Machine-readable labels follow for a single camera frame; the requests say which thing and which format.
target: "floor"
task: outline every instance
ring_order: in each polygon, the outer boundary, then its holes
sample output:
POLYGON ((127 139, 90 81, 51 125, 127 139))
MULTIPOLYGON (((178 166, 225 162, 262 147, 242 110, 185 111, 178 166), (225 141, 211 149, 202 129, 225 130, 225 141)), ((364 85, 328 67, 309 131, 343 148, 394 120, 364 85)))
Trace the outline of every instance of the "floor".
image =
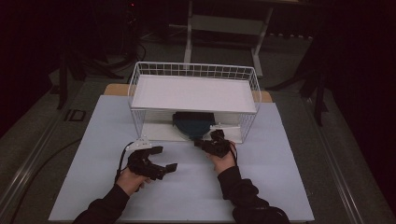
MULTIPOLYGON (((215 48, 199 39, 195 41, 193 63, 252 66, 249 48, 215 48)), ((183 62, 185 45, 182 41, 162 43, 146 39, 141 43, 146 51, 145 61, 183 62)), ((291 77, 309 44, 309 39, 267 37, 260 53, 264 72, 261 88, 291 77)), ((139 47, 139 54, 143 53, 143 48, 139 47)), ((56 109, 58 95, 48 93, 0 139, 0 204, 8 205, 2 208, 1 223, 9 223, 14 214, 14 223, 49 223, 51 208, 98 97, 108 83, 125 82, 132 69, 129 66, 118 72, 125 77, 122 80, 94 75, 87 77, 85 82, 69 78, 69 100, 63 110, 56 109), (86 116, 80 121, 72 120, 68 110, 85 111, 86 116), (27 166, 27 158, 35 158, 36 163, 27 166), (23 172, 34 181, 23 179, 25 188, 8 189, 14 175, 23 172), (15 197, 6 192, 14 192, 15 197), (18 202, 21 207, 16 211, 18 202)), ((55 83, 57 74, 58 71, 49 74, 55 83)), ((270 93, 279 109, 314 212, 315 221, 309 223, 396 223, 331 91, 325 92, 328 111, 322 113, 323 127, 319 127, 313 120, 311 99, 298 94, 300 85, 296 83, 270 93)))

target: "wire basket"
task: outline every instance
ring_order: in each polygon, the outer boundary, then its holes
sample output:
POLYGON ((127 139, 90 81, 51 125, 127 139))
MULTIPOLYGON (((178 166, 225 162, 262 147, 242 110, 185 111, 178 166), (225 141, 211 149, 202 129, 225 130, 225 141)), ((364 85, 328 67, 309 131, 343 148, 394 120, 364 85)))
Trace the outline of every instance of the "wire basket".
MULTIPOLYGON (((142 135, 142 130, 145 124, 145 117, 148 111, 157 111, 165 113, 166 110, 156 108, 155 106, 150 108, 136 108, 133 104, 136 90, 139 87, 139 78, 143 75, 148 76, 162 76, 170 78, 205 78, 205 80, 239 80, 248 83, 250 88, 248 98, 251 96, 251 101, 254 104, 254 111, 249 113, 237 114, 237 124, 227 125, 219 124, 215 125, 213 129, 226 129, 226 128, 237 128, 240 131, 242 143, 250 129, 251 124, 256 116, 256 113, 260 109, 260 102, 262 101, 262 94, 260 91, 259 82, 257 80, 256 72, 253 67, 248 66, 235 66, 235 65, 221 65, 221 64, 204 64, 204 63, 149 63, 139 62, 136 63, 134 73, 132 74, 130 86, 128 90, 129 106, 131 108, 132 117, 134 119, 134 125, 139 136, 142 135)), ((227 112, 223 112, 222 116, 227 117, 227 112)))

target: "table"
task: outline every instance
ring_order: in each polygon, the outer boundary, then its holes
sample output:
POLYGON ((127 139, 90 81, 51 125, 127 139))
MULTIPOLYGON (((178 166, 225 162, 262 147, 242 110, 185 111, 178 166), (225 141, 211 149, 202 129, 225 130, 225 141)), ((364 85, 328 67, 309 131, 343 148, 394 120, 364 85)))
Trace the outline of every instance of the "table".
MULTIPOLYGON (((109 85, 100 97, 50 221, 74 220, 111 189, 123 148, 137 138, 127 96, 120 96, 126 90, 127 85, 109 85)), ((152 144, 163 146, 163 153, 150 159, 160 165, 177 162, 177 171, 134 194, 120 221, 233 222, 233 206, 222 199, 213 165, 202 150, 191 142, 152 144)), ((285 210, 290 220, 314 219, 275 104, 262 103, 247 141, 237 147, 242 176, 252 179, 260 197, 285 210)))

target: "black cloth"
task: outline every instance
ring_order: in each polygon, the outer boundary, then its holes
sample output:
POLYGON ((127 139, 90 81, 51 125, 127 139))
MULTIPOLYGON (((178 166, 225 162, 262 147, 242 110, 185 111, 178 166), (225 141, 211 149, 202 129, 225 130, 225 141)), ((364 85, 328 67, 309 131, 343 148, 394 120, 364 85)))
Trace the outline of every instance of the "black cloth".
MULTIPOLYGON (((218 176, 223 199, 230 200, 235 209, 233 218, 238 224, 285 224, 290 223, 286 214, 279 208, 257 196, 259 190, 249 179, 242 179, 239 168, 231 167, 218 176)), ((82 212, 74 224, 114 223, 122 214, 129 196, 118 185, 103 199, 93 201, 82 212)))

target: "black object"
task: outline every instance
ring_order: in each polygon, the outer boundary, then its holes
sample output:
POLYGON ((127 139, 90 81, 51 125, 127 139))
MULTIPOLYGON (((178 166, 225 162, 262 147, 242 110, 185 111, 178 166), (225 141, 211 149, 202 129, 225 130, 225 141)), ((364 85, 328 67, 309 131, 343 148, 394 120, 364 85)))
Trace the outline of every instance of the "black object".
POLYGON ((215 115, 205 112, 176 112, 173 124, 191 140, 201 139, 210 131, 210 126, 215 125, 215 115))
POLYGON ((230 141, 224 139, 223 130, 215 130, 210 134, 210 136, 212 137, 212 140, 194 140, 194 146, 200 147, 203 151, 211 155, 223 158, 231 150, 230 141))
POLYGON ((149 160, 149 155, 163 152, 163 147, 152 147, 148 149, 138 149, 128 158, 128 168, 137 175, 146 176, 152 180, 163 179, 163 177, 172 173, 177 168, 177 163, 168 164, 165 167, 153 164, 149 160))

